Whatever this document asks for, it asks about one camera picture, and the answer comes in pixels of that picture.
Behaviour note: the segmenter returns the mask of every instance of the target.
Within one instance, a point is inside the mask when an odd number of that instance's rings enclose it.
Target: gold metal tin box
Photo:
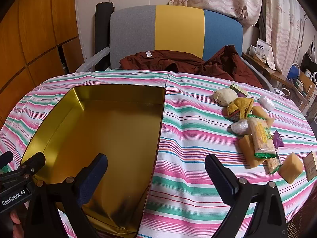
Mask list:
[[[164,97],[162,87],[74,87],[42,122],[21,163],[43,152],[46,164],[35,177],[51,184],[105,154],[108,170],[82,208],[99,231],[135,237],[156,162]]]

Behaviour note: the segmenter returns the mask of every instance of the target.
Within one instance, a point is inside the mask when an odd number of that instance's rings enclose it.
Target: purple candy wrapper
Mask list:
[[[278,149],[279,147],[283,147],[284,146],[284,143],[282,141],[281,135],[278,133],[278,131],[274,132],[273,144],[274,144],[276,149]]]

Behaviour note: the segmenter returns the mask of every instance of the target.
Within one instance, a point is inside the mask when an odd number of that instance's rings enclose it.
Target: food pile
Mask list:
[[[289,154],[281,162],[278,148],[284,146],[282,138],[278,131],[274,134],[270,132],[275,119],[269,117],[261,106],[253,106],[254,100],[248,98],[247,91],[232,83],[230,88],[215,91],[214,99],[227,107],[228,118],[234,121],[231,130],[243,136],[238,144],[251,168],[265,161],[270,174],[278,171],[289,184],[302,173],[303,164],[295,153]],[[268,111],[275,109],[274,103],[267,96],[261,96],[259,102]]]

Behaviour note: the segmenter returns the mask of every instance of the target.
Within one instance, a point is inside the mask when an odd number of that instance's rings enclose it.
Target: chair backrest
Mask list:
[[[111,15],[111,68],[120,67],[127,55],[149,50],[187,52],[208,60],[234,44],[241,56],[242,39],[242,25],[216,12],[169,5],[125,8]]]

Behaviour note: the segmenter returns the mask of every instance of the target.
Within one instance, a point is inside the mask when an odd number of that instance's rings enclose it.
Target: gray chair fabric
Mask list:
[[[82,65],[79,66],[79,68],[76,70],[76,72],[92,72],[94,71],[94,66],[106,55],[108,55],[110,52],[109,47],[105,47],[98,53],[96,53],[94,56],[89,58],[86,62],[84,62]]]
[[[111,14],[110,68],[128,55],[154,50],[156,5],[125,8]]]

